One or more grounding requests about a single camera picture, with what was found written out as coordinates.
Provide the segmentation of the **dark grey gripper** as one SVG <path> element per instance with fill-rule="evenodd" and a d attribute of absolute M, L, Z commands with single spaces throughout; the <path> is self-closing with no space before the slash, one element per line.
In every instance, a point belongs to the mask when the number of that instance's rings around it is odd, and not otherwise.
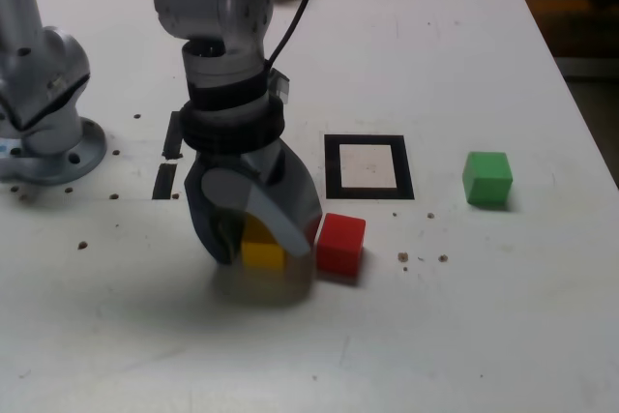
<path fill-rule="evenodd" d="M 289 255 L 310 254 L 320 200 L 308 169 L 285 142 L 243 154 L 198 153 L 195 160 L 185 191 L 195 233 L 216 262 L 231 265 L 240 252 L 240 213 L 261 221 Z"/>

